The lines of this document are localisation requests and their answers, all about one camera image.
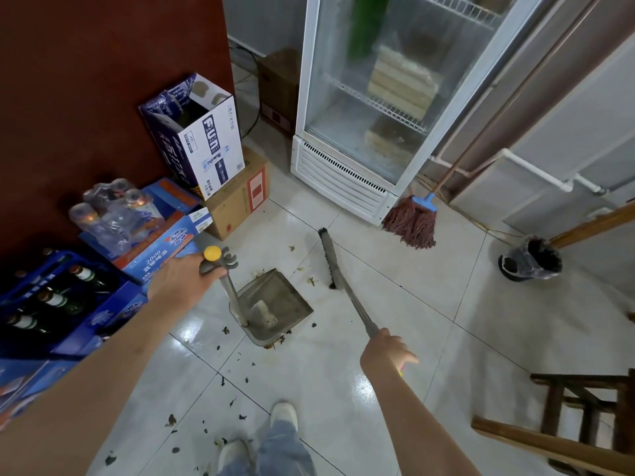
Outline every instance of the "red mop head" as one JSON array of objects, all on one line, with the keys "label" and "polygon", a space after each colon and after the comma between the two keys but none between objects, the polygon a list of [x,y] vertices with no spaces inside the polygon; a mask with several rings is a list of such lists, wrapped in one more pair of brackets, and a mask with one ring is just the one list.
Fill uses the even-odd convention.
[{"label": "red mop head", "polygon": [[434,241],[434,223],[436,212],[405,199],[393,207],[382,222],[384,230],[401,236],[402,242],[417,249],[429,249],[436,245]]}]

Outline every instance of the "display fridge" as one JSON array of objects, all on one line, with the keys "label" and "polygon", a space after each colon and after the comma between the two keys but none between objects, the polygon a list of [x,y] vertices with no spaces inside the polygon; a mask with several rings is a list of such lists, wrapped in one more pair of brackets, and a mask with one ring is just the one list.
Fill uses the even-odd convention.
[{"label": "display fridge", "polygon": [[291,172],[379,224],[544,0],[307,0]]}]

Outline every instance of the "wooden stool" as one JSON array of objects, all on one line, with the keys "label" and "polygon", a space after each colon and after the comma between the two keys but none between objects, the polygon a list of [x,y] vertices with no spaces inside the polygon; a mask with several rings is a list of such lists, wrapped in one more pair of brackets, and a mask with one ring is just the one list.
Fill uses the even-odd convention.
[{"label": "wooden stool", "polygon": [[[564,474],[635,476],[635,369],[629,369],[628,376],[533,374],[531,380],[549,387],[540,432],[478,416],[472,419],[472,428],[547,456],[549,465]],[[616,390],[617,402],[600,400],[586,388]],[[565,396],[565,389],[575,397]],[[583,410],[579,442],[557,436],[563,404]],[[615,415],[612,450],[595,447],[601,413]]]}]

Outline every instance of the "black trash can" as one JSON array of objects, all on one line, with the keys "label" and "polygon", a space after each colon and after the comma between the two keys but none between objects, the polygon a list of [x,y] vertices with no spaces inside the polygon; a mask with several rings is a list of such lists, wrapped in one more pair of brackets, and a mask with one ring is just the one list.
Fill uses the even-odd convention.
[{"label": "black trash can", "polygon": [[550,241],[530,235],[520,246],[498,258],[498,268],[514,282],[550,279],[562,272],[562,257]]}]

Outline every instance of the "jeans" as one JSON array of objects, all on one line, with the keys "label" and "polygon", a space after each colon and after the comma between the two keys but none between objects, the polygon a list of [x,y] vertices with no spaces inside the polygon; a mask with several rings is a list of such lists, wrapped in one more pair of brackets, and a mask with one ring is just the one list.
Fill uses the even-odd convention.
[{"label": "jeans", "polygon": [[[250,461],[245,456],[228,461],[218,476],[251,474]],[[255,476],[316,476],[311,455],[289,421],[276,421],[269,429],[258,448]]]}]

